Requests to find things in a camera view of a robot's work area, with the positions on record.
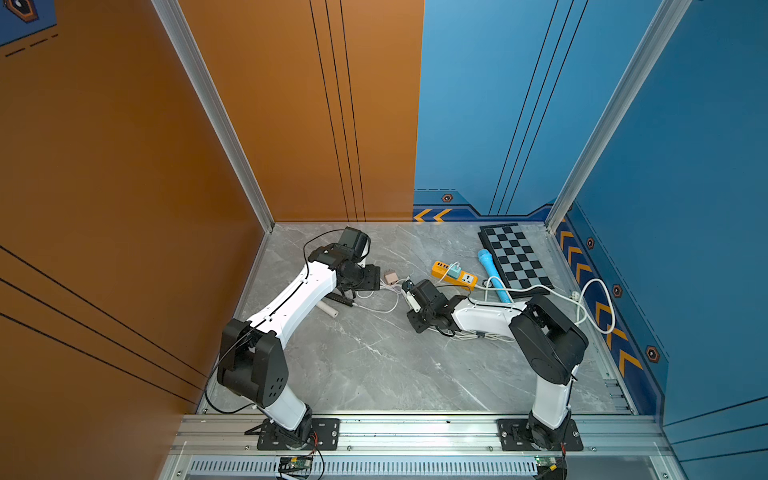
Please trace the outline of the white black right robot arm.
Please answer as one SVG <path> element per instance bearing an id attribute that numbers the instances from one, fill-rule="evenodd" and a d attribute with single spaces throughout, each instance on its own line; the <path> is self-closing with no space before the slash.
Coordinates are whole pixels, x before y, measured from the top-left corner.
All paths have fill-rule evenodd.
<path id="1" fill-rule="evenodd" d="M 405 282 L 407 318 L 418 333 L 474 333 L 512 339 L 537 376 L 535 399 L 518 431 L 519 443 L 537 450 L 565 450 L 576 439 L 570 405 L 573 384 L 589 346 L 586 335 L 545 295 L 513 303 L 448 298 L 429 280 Z"/>

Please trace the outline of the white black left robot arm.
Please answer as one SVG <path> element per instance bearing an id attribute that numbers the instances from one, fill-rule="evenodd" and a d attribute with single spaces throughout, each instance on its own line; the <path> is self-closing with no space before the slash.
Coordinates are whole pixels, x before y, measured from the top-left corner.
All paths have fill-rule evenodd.
<path id="1" fill-rule="evenodd" d="M 380 287 L 381 269 L 367 263 L 370 237 L 349 226 L 336 232 L 336 242 L 312 252 L 302 249 L 301 271 L 267 306 L 245 321 L 230 320 L 211 371 L 219 385 L 257 407 L 275 427 L 278 441 L 291 447 L 313 440 L 312 410 L 288 386 L 284 348 L 326 295 Z"/>

